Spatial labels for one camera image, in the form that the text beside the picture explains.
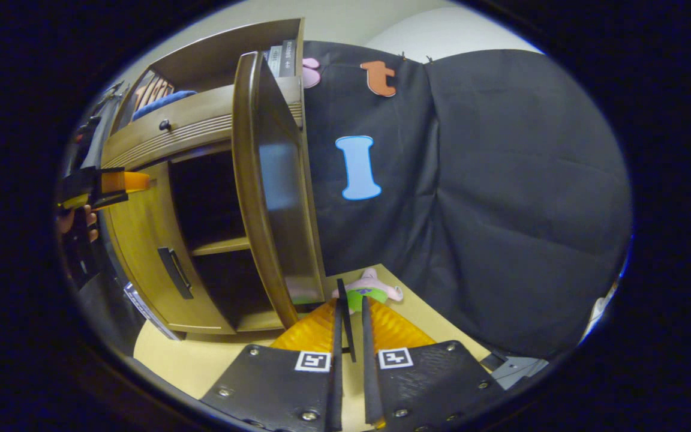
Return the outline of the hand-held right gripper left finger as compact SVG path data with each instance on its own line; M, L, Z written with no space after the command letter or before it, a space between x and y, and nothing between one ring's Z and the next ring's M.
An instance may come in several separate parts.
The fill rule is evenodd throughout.
M327 301L269 346L244 347L201 401L265 431L342 430L342 324Z

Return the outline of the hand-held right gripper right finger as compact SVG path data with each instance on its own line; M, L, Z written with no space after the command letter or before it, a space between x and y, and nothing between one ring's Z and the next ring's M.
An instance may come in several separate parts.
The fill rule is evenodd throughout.
M501 402L504 388L460 341L434 341L362 299L366 421L380 431L453 431Z

